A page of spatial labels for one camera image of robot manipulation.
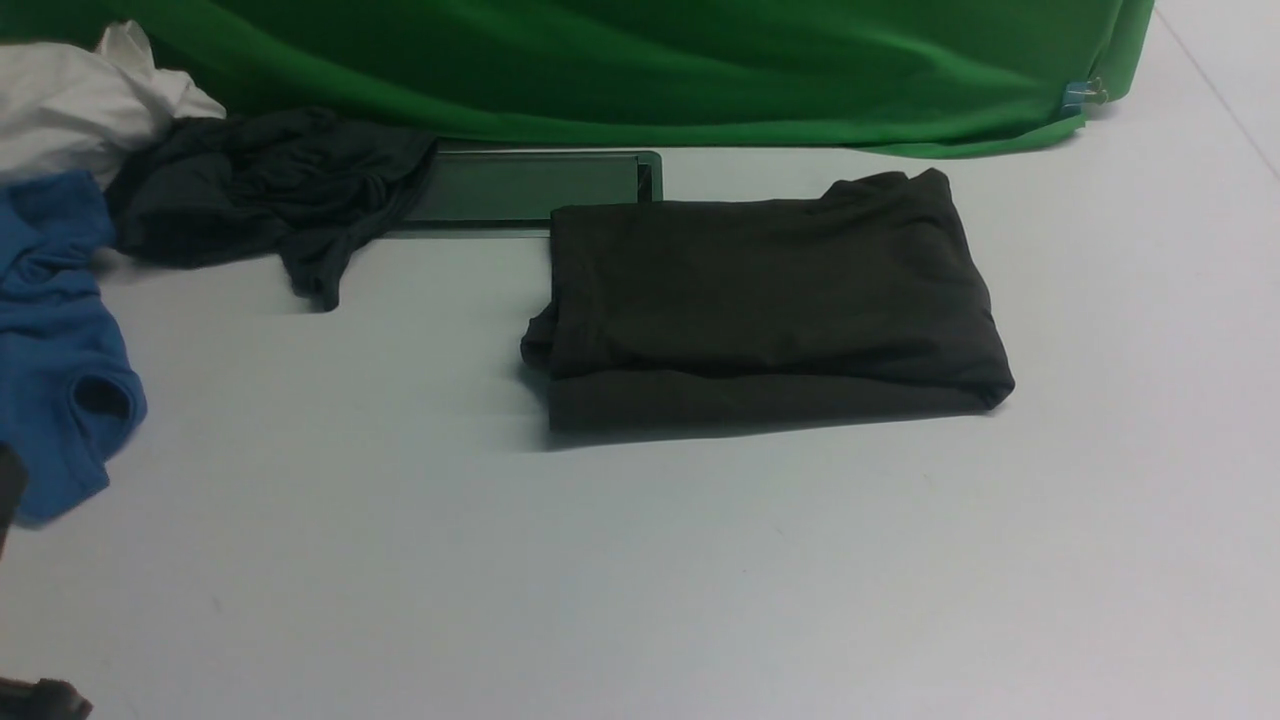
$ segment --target white floor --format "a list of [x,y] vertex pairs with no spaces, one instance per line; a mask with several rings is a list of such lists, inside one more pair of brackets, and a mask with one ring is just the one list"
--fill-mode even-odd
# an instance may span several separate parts
[[[991,418],[547,451],[543,241],[383,241],[330,315],[273,260],[122,266],[151,416],[10,539],[0,674],[101,720],[1280,717],[1280,50],[1228,4],[1164,0],[1068,146],[942,164]],[[673,199],[925,167],[663,158]]]

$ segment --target dark plastic board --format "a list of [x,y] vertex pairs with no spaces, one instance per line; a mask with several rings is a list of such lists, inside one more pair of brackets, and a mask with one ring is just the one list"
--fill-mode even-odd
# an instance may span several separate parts
[[541,228],[568,205],[662,200],[657,152],[442,151],[402,228]]

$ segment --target blue t-shirt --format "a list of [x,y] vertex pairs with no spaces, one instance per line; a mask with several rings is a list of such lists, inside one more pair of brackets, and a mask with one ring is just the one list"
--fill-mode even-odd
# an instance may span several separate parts
[[88,269],[114,237],[87,172],[0,187],[0,441],[29,473],[18,505],[27,521],[105,488],[104,464],[146,415]]

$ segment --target green cloth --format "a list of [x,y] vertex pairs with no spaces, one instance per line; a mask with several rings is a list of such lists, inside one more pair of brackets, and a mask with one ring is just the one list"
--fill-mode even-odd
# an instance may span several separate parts
[[1128,92],[1153,0],[0,0],[0,35],[138,20],[233,111],[321,104],[451,137],[855,145],[946,158]]

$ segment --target black t-shirt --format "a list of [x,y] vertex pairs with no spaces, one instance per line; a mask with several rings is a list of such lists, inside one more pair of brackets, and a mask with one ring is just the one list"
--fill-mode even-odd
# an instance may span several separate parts
[[1014,389],[946,176],[566,208],[525,361],[553,430],[982,413]]

